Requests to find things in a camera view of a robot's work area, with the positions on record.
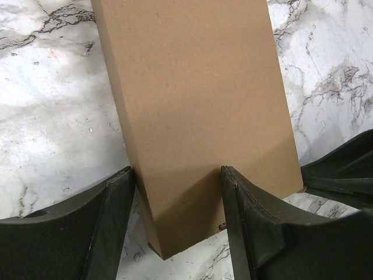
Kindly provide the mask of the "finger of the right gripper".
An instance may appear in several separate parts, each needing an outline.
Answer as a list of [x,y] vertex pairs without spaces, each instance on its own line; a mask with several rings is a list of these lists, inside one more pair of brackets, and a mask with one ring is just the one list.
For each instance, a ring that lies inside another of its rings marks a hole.
[[306,192],[357,209],[372,207],[372,130],[301,167]]

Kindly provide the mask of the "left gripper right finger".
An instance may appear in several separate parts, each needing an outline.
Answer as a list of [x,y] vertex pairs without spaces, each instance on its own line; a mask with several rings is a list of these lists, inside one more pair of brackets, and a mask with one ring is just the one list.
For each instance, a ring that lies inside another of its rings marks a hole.
[[372,209],[331,219],[221,168],[235,279],[371,279]]

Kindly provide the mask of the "cardboard box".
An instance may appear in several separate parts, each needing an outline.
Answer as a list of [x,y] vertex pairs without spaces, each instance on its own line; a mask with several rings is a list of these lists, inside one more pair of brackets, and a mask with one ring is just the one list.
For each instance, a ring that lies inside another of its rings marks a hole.
[[93,1],[150,248],[219,232],[220,169],[279,198],[302,189],[266,1]]

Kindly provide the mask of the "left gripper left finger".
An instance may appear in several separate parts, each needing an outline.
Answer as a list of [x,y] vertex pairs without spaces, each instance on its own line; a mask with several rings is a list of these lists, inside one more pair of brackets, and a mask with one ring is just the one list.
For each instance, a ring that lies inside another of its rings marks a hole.
[[1,279],[115,279],[135,187],[128,166],[62,202],[1,219]]

